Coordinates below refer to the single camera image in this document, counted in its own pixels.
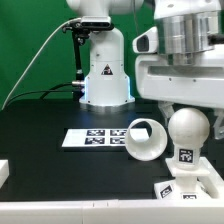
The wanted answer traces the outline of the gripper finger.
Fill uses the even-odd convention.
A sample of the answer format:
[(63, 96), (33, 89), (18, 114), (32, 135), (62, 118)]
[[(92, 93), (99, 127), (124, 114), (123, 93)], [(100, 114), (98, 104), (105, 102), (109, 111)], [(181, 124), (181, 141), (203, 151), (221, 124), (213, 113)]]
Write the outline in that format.
[(214, 137), (216, 140), (224, 138), (224, 109), (217, 109), (214, 111), (216, 121), (214, 123)]
[(163, 115), (165, 125), (168, 125), (169, 119), (174, 114), (173, 103), (167, 101), (159, 101), (158, 108)]

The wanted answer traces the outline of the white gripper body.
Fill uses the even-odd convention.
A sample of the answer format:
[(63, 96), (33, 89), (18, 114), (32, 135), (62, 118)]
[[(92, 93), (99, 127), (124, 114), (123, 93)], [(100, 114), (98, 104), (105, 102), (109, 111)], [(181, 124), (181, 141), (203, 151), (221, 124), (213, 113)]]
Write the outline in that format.
[(152, 27), (136, 37), (133, 51), (139, 95), (145, 99), (224, 108), (224, 44), (195, 56), (192, 66), (169, 65), (157, 53), (158, 31)]

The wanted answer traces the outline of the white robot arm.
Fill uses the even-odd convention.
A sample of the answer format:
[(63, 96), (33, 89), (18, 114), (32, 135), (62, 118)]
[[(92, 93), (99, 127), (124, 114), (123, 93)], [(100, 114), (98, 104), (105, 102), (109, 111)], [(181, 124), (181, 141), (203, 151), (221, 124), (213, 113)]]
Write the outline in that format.
[(133, 51), (137, 90), (162, 103), (166, 117), (174, 103), (208, 107), (213, 130), (224, 138), (224, 36), (219, 33), (220, 0), (137, 0), (154, 9), (155, 26), (137, 36)]

